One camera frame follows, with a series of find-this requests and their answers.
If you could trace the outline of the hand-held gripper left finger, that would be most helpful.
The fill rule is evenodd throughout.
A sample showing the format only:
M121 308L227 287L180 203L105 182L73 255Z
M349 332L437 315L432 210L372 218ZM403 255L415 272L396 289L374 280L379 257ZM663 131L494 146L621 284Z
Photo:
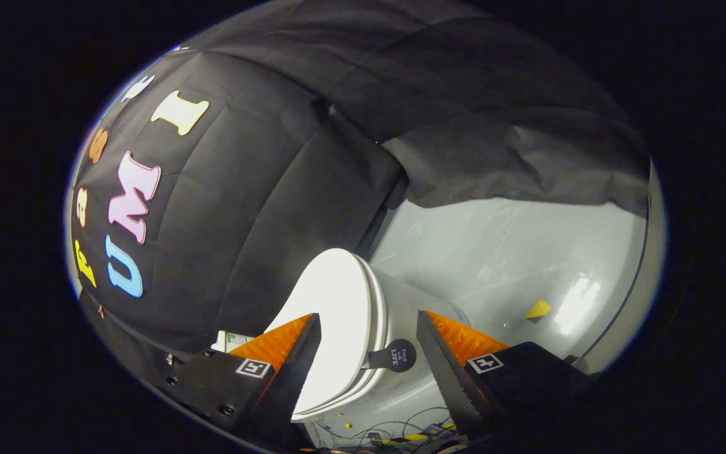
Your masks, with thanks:
M164 398L188 416L260 453L311 450L293 420L321 342L317 313L295 318L231 352L193 354L158 380Z

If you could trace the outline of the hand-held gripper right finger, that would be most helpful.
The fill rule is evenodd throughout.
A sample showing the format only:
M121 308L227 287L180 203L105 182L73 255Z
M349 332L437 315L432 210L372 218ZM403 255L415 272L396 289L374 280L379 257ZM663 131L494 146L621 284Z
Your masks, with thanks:
M429 310L418 311L416 335L452 421L471 439L556 419L594 382L535 342L510 346Z

